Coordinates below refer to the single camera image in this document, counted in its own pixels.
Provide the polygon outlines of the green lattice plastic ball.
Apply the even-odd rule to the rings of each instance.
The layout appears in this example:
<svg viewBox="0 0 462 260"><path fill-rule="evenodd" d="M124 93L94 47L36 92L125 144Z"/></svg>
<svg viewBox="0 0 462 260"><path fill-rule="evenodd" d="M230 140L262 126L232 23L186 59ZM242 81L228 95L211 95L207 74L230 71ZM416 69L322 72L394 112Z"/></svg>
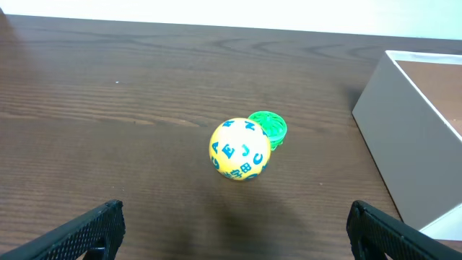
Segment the green lattice plastic ball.
<svg viewBox="0 0 462 260"><path fill-rule="evenodd" d="M288 128L285 120L280 115L262 110L250 114L248 118L258 123L266 132L272 151L283 144Z"/></svg>

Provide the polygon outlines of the white cardboard box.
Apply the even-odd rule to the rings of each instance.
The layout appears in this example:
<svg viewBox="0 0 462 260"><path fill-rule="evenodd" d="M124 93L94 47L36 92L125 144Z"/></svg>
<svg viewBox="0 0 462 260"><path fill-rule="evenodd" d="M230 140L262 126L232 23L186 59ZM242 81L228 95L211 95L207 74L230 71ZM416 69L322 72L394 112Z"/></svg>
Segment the white cardboard box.
<svg viewBox="0 0 462 260"><path fill-rule="evenodd" d="M461 56L386 51L352 115L401 219L461 239Z"/></svg>

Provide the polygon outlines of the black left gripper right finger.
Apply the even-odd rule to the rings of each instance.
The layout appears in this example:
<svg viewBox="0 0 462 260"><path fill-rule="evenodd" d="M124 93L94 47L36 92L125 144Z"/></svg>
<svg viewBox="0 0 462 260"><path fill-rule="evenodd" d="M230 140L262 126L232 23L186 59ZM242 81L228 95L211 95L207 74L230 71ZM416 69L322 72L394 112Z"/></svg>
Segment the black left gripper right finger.
<svg viewBox="0 0 462 260"><path fill-rule="evenodd" d="M346 231L355 260L461 260L461 252L364 201L352 203Z"/></svg>

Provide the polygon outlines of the yellow ball with blue letters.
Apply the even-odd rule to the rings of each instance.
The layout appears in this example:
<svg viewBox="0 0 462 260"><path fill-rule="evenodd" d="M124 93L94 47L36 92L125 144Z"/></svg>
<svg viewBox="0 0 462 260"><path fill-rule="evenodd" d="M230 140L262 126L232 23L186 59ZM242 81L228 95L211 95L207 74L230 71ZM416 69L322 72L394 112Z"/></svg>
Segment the yellow ball with blue letters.
<svg viewBox="0 0 462 260"><path fill-rule="evenodd" d="M221 123L214 130L208 148L217 172L234 181L259 176L271 157L267 133L249 118L232 118Z"/></svg>

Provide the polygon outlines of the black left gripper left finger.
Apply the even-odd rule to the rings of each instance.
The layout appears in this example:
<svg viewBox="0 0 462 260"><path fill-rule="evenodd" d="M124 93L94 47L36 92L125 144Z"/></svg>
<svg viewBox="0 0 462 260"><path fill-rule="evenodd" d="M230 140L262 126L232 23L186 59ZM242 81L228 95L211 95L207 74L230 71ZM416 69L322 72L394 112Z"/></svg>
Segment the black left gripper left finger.
<svg viewBox="0 0 462 260"><path fill-rule="evenodd" d="M123 202L110 200L58 228L1 255L3 260L114 260L126 225Z"/></svg>

